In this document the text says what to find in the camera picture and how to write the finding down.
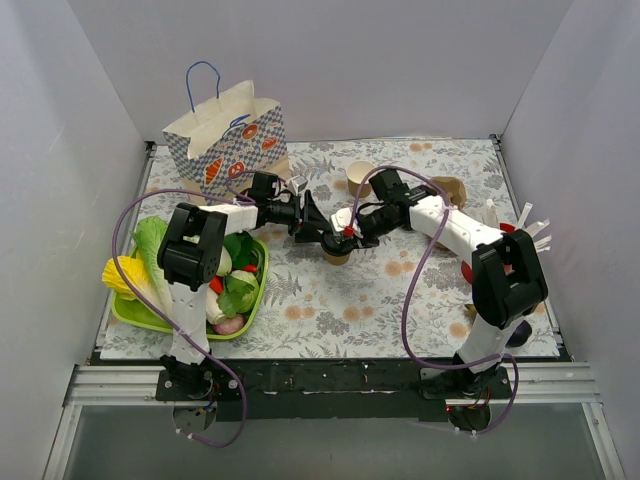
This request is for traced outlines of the black plastic cup lid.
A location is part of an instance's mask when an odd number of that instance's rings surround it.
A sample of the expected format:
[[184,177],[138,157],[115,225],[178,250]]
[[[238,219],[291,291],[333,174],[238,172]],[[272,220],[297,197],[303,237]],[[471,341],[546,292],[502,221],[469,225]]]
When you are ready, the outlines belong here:
[[341,257],[346,256],[353,250],[353,244],[349,238],[341,235],[333,235],[325,232],[320,240],[321,247],[326,254]]

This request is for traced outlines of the brown paper coffee cup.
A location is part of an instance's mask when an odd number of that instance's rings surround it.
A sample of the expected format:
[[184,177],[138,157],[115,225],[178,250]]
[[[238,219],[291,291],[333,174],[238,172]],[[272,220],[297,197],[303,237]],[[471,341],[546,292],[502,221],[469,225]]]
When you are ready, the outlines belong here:
[[336,254],[324,251],[323,257],[329,264],[333,266],[341,266],[346,264],[349,261],[350,254],[347,253],[344,255],[336,255]]

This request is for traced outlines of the blue checkered paper bag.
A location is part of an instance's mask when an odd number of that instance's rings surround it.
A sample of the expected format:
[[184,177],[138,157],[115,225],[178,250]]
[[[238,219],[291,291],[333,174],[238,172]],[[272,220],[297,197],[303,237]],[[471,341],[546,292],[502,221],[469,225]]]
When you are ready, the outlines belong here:
[[284,181],[291,167],[281,103],[258,98],[254,82],[242,81],[220,89],[195,104],[188,67],[185,86],[189,110],[163,130],[164,139],[185,187],[214,196],[230,196],[250,185],[250,172],[266,171]]

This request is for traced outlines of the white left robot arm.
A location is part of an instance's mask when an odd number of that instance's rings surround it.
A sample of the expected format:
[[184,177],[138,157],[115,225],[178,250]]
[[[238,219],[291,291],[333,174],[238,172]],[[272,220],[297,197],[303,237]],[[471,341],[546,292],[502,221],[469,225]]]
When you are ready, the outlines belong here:
[[204,360],[214,362],[206,337],[205,300],[223,259],[224,238],[266,223],[286,225],[296,239],[310,242],[321,241],[331,230],[309,192],[292,194],[287,202],[278,200],[276,180],[274,174],[258,172],[247,192],[221,199],[211,208],[180,203],[169,221],[157,263],[170,291],[186,303],[168,318],[173,344],[161,363],[172,384],[190,399],[205,398],[213,386],[211,373],[202,366]]

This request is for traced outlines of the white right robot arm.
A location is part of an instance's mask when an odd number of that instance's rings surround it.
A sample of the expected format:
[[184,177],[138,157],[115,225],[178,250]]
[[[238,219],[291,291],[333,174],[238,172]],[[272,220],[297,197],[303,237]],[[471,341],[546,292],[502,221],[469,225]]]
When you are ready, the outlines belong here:
[[445,246],[470,266],[476,309],[470,333],[449,364],[418,363],[427,372],[423,381],[427,394],[475,397],[507,359],[507,343],[524,317],[548,296],[537,246],[525,230],[506,233],[459,211],[431,179],[408,187],[399,177],[402,171],[388,166],[372,169],[363,181],[375,190],[380,207],[368,214],[360,214],[356,206],[340,209],[331,215],[331,226],[362,248],[406,226],[430,237],[432,245]]

